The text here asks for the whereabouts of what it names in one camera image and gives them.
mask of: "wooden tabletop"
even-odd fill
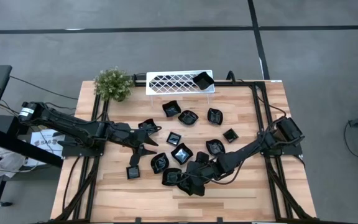
[[[289,116],[283,83],[266,81],[266,87],[270,104],[285,110]],[[91,119],[94,103],[93,89],[93,82],[83,82],[76,117]],[[171,100],[177,100],[182,111],[191,110],[199,116],[194,126],[181,124],[177,116],[173,118],[165,116],[162,104]],[[223,112],[224,121],[221,126],[209,124],[206,118],[209,108],[216,108]],[[263,106],[261,110],[266,122]],[[180,166],[172,159],[170,152],[175,147],[165,142],[170,131],[182,135],[180,142],[185,143],[194,153],[191,160],[195,160],[198,151],[208,153],[206,141],[219,139],[224,143],[226,152],[236,151],[255,140],[258,131],[252,92],[245,86],[216,87],[216,92],[209,96],[209,104],[205,95],[168,95],[155,96],[153,106],[150,97],[145,95],[145,88],[135,87],[132,95],[125,101],[120,103],[111,101],[108,114],[110,120],[129,123],[133,128],[137,128],[137,125],[146,119],[153,118],[156,125],[162,126],[161,131],[151,135],[159,146],[145,145],[146,149],[157,153],[165,152],[170,160],[170,167],[178,167],[183,171],[186,164]],[[282,113],[272,109],[272,116],[273,119],[277,119]],[[239,136],[239,139],[231,144],[222,135],[230,128]],[[150,166],[154,155],[141,157],[140,178],[127,180],[126,167],[129,166],[131,155],[132,151],[129,148],[107,143],[99,164],[92,222],[134,222],[135,217],[142,217],[143,222],[215,222],[216,217],[223,217],[227,222],[274,220],[265,162],[259,154],[245,161],[233,183],[206,184],[204,197],[188,196],[177,187],[162,185],[162,174],[154,174]],[[74,160],[75,158],[65,159],[63,163],[51,218],[62,212],[63,193]],[[303,165],[293,156],[282,156],[282,161],[289,191],[307,213],[315,216]],[[74,169],[66,204],[77,191],[81,165],[82,158]],[[232,176],[229,176],[222,181],[226,182],[231,178]],[[278,189],[277,192],[281,214],[284,217],[282,196]],[[85,200],[81,204],[80,217],[85,215],[84,202],[87,198],[86,192]]]

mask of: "gray carpet floor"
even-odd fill
[[[260,26],[358,25],[358,1],[256,0]],[[243,0],[0,0],[0,29],[164,26],[251,26]],[[304,132],[306,173],[319,218],[358,223],[358,158],[343,130],[358,117],[358,30],[262,31],[271,79],[283,80],[293,118]],[[116,34],[0,34],[0,64],[11,75],[69,96],[102,69],[129,73],[212,69],[216,78],[261,79],[254,33],[147,32]],[[11,80],[3,96],[23,101],[76,102]],[[348,129],[358,154],[358,129]],[[46,221],[58,170],[8,182],[0,223]]]

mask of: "potted plant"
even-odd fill
[[[119,70],[117,67],[100,71],[100,74],[94,79],[96,94],[99,94],[103,100],[116,100],[121,102],[131,94],[131,88],[134,82],[127,72]]]

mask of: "sticker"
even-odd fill
[[[19,113],[19,116],[28,116],[29,114],[27,112],[21,111]]]
[[[22,111],[27,112],[27,113],[31,113],[31,114],[34,113],[34,110],[29,109],[29,108],[23,108]]]

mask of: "white wire rack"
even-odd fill
[[[213,78],[212,70],[198,71],[175,71],[175,72],[147,72],[146,73],[146,95],[152,97],[155,95],[171,95],[171,94],[207,94],[209,103],[209,93],[215,92],[215,86],[210,85],[205,90],[200,90],[193,82],[193,77],[201,72],[206,72]]]

